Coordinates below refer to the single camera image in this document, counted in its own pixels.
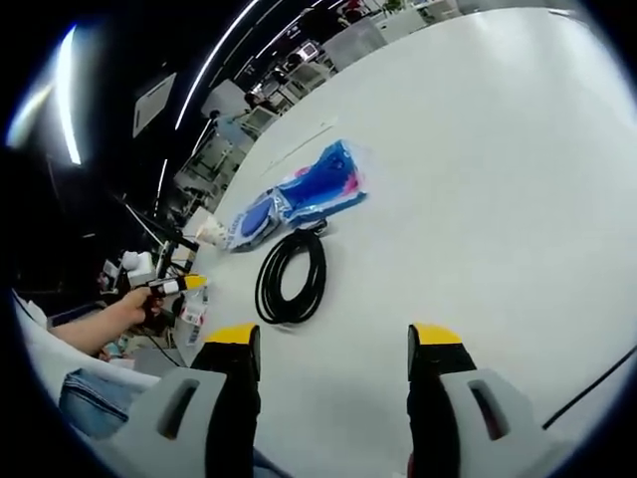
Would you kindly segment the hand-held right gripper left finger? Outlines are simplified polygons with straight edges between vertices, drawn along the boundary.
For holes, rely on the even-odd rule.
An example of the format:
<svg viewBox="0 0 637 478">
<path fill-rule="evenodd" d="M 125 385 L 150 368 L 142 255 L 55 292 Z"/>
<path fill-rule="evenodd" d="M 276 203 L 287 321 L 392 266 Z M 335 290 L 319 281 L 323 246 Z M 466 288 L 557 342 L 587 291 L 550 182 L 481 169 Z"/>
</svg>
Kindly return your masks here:
<svg viewBox="0 0 637 478">
<path fill-rule="evenodd" d="M 131 406 L 112 437 L 127 477 L 251 477 L 261 409 L 260 328 L 208 336 L 190 367 L 178 367 Z"/>
</svg>

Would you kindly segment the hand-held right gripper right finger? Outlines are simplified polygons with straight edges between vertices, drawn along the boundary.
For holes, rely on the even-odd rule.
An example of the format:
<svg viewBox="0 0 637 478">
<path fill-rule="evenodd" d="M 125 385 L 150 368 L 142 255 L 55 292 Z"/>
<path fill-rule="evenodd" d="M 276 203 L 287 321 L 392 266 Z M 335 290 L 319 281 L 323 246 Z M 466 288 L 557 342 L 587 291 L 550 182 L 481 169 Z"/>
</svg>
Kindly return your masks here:
<svg viewBox="0 0 637 478">
<path fill-rule="evenodd" d="M 562 443 L 534 419 L 531 402 L 441 326 L 408 328 L 410 477 L 546 477 Z"/>
</svg>

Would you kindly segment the person's left hand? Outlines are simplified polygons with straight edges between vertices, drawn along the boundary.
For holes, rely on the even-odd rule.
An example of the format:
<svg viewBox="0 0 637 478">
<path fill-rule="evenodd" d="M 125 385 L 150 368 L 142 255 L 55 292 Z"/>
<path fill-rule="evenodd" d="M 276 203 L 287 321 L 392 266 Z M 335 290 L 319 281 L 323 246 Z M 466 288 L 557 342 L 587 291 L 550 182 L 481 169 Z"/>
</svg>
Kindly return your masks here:
<svg viewBox="0 0 637 478">
<path fill-rule="evenodd" d="M 129 291 L 122 299 L 105 309 L 106 316 L 120 326 L 130 328 L 142 324 L 147 316 L 159 314 L 163 300 L 154 296 L 149 287 Z"/>
</svg>

